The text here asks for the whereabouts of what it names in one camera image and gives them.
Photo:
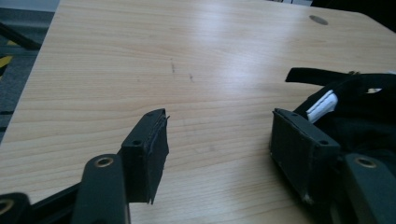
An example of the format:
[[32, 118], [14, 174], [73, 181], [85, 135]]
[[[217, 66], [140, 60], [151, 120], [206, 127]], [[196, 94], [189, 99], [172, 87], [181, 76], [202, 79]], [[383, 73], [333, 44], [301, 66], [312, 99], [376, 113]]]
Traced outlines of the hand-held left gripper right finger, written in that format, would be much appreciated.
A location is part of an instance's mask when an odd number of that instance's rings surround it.
[[341, 146], [302, 116], [273, 111], [270, 155], [320, 224], [396, 224], [396, 176]]

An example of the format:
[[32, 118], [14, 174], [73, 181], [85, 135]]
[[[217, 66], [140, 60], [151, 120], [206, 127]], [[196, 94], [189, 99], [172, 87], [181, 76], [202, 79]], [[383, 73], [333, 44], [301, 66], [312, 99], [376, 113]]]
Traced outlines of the black garment with white label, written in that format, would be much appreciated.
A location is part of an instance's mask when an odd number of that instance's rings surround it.
[[286, 80], [320, 86], [294, 110], [296, 114], [329, 135], [345, 153], [375, 158], [396, 176], [396, 75], [294, 67]]

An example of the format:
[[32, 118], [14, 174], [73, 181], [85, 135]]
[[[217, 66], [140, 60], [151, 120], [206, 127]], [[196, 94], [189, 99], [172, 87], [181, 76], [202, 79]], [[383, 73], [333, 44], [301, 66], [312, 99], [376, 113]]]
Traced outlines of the black metal stand bar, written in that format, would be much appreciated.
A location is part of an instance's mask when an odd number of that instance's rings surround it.
[[14, 31], [2, 22], [0, 22], [0, 35], [28, 50], [39, 50], [41, 48], [40, 43]]

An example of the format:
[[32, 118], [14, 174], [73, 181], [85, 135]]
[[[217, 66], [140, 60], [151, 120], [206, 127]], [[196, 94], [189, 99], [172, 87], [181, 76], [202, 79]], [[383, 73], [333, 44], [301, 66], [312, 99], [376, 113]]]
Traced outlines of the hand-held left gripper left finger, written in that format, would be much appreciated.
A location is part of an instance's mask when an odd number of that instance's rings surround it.
[[163, 108], [145, 114], [116, 154], [90, 159], [78, 187], [71, 224], [131, 224], [130, 203], [153, 203], [167, 144]]

